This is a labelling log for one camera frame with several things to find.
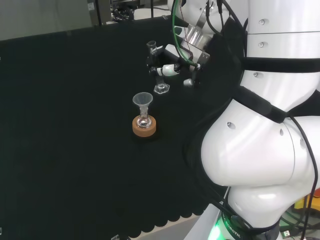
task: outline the table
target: table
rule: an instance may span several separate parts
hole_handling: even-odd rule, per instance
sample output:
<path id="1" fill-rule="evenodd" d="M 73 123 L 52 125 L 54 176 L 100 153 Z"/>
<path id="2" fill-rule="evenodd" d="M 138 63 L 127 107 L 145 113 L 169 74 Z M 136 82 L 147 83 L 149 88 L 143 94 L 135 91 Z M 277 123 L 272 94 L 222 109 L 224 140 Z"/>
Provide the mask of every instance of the table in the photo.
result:
<path id="1" fill-rule="evenodd" d="M 241 71 L 217 40 L 201 87 L 184 88 L 185 73 L 167 81 L 170 92 L 150 106 L 157 135 L 136 138 L 132 97 L 155 85 L 146 43 L 172 43 L 170 27 L 160 17 L 0 43 L 2 239 L 137 237 L 203 212 L 182 143 L 231 96 Z M 230 46 L 241 54 L 239 38 Z M 314 104 L 318 93 L 300 113 L 318 114 Z"/>

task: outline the black strap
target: black strap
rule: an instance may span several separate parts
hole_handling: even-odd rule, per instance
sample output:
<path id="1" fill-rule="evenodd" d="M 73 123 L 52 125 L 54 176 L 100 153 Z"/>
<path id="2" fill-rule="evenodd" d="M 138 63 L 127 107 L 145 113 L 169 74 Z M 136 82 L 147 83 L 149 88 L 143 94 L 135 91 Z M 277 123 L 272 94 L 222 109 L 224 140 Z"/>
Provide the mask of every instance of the black strap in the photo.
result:
<path id="1" fill-rule="evenodd" d="M 244 86 L 239 86 L 236 89 L 233 94 L 233 99 L 278 124 L 282 123 L 288 116 L 287 112 L 271 105 L 270 102 Z"/>
<path id="2" fill-rule="evenodd" d="M 320 72 L 320 58 L 261 58 L 245 57 L 244 70 L 274 73 L 317 73 Z"/>
<path id="3" fill-rule="evenodd" d="M 237 227 L 235 224 L 232 223 L 232 221 L 230 221 L 229 217 L 227 215 L 224 214 L 224 212 L 221 212 L 221 217 L 222 217 L 222 221 L 223 224 L 225 226 L 225 228 L 227 229 L 227 231 L 230 233 L 230 235 L 236 239 L 236 240 L 251 240 L 252 236 L 256 236 L 262 233 L 266 233 L 269 231 L 272 231 L 274 229 L 277 230 L 277 236 L 279 234 L 279 221 L 277 221 L 275 224 L 269 226 L 269 227 L 263 227 L 263 228 L 254 228 L 254 229 L 240 229 L 239 227 Z"/>

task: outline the green cable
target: green cable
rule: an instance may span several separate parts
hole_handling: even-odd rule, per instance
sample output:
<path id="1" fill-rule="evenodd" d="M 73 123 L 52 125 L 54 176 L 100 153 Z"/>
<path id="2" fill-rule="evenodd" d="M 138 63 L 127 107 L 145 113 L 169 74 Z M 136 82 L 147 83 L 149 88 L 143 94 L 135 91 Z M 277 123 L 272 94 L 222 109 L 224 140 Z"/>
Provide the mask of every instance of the green cable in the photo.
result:
<path id="1" fill-rule="evenodd" d="M 194 67 L 197 67 L 198 64 L 196 64 L 196 63 L 194 63 L 193 61 L 189 60 L 189 59 L 183 54 L 183 52 L 181 51 L 180 46 L 179 46 L 179 44 L 178 44 L 178 40 L 177 40 L 177 36 L 176 36 L 176 30 L 175 30 L 175 16 L 176 16 L 176 9 L 177 9 L 177 2 L 178 2 L 178 1 L 179 1 L 179 0 L 175 0 L 174 7 L 173 7 L 173 13 L 172 13 L 172 31 L 173 31 L 173 37 L 174 37 L 175 45 L 176 45 L 179 53 L 181 54 L 181 56 L 184 58 L 184 60 L 185 60 L 188 64 L 190 64 L 190 65 L 192 65 L 192 66 L 194 66 Z"/>

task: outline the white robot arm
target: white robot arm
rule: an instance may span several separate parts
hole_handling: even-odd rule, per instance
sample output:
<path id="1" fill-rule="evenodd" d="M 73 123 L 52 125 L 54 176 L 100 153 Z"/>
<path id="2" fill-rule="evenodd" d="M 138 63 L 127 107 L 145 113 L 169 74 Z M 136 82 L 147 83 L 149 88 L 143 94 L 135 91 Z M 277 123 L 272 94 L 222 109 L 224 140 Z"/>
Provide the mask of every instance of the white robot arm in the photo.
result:
<path id="1" fill-rule="evenodd" d="M 190 23 L 189 31 L 200 28 L 201 34 L 210 36 L 213 32 L 204 18 L 206 2 L 187 0 L 176 15 Z M 268 68 L 273 59 L 285 64 L 320 59 L 319 0 L 228 2 L 237 6 L 234 11 L 241 15 L 242 23 L 248 13 L 247 57 L 266 64 L 264 71 L 258 68 L 245 70 L 241 86 L 284 112 L 306 101 L 316 89 L 320 90 L 319 68 L 293 69 L 293 72 Z M 219 31 L 221 20 L 215 6 L 216 0 L 210 9 L 210 21 Z M 223 19 L 227 20 L 228 11 L 224 8 L 222 12 Z M 186 37 L 182 45 L 188 42 L 195 51 L 203 51 L 192 39 L 195 38 Z M 319 168 L 320 117 L 296 119 L 305 131 Z M 206 133 L 201 160 L 214 183 L 231 186 L 229 205 L 254 228 L 275 225 L 290 205 L 311 192 L 315 179 L 305 140 L 293 121 L 286 118 L 282 123 L 276 123 L 236 100 L 231 101 Z M 224 227 L 222 224 L 224 238 L 235 239 L 229 234 L 230 229 L 227 231 Z"/>

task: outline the green led light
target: green led light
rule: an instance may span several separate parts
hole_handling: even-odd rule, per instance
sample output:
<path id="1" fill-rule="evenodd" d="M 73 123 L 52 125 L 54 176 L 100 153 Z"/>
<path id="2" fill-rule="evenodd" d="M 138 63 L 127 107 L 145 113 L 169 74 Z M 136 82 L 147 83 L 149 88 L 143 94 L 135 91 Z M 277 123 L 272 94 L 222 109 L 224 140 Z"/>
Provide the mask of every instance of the green led light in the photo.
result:
<path id="1" fill-rule="evenodd" d="M 222 239 L 224 238 L 221 234 L 219 224 L 216 223 L 216 225 L 214 225 L 214 227 L 211 229 L 208 240 L 222 240 Z"/>

